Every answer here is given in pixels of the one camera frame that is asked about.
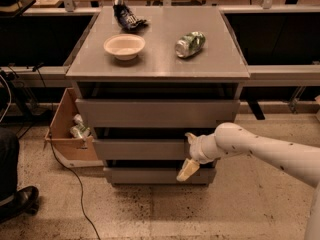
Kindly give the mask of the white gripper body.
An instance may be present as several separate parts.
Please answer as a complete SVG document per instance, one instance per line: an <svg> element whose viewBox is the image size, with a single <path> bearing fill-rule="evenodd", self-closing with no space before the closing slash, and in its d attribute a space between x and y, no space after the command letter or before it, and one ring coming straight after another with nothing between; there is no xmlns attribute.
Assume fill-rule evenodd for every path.
<svg viewBox="0 0 320 240"><path fill-rule="evenodd" d="M215 135L197 136L195 144L190 145L190 156L200 164L207 164L218 158L219 151L215 140Z"/></svg>

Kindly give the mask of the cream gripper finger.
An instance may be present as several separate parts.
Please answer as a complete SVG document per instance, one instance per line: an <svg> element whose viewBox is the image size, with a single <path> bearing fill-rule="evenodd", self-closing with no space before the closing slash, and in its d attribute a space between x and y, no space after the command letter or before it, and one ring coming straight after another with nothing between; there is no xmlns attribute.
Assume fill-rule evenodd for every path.
<svg viewBox="0 0 320 240"><path fill-rule="evenodd" d="M185 136L186 136L187 141L188 141L188 143L189 143L190 145L195 144L195 143L197 142L197 140L198 140L198 137L197 137L196 135L194 135L193 133L187 132L187 133L185 134Z"/></svg>
<svg viewBox="0 0 320 240"><path fill-rule="evenodd" d="M176 179L179 182L184 182L188 180L194 173L196 173L199 168L200 164L197 161L186 158Z"/></svg>

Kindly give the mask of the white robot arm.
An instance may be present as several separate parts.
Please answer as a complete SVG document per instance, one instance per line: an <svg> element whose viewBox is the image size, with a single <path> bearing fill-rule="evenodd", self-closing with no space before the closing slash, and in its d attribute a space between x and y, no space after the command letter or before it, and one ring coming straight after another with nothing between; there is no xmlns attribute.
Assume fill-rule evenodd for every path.
<svg viewBox="0 0 320 240"><path fill-rule="evenodd" d="M201 164L222 157L249 153L288 175L312 186L315 192L304 240L320 240L320 148L253 134L235 123L222 123L212 134L186 133L189 157L176 179L186 181Z"/></svg>

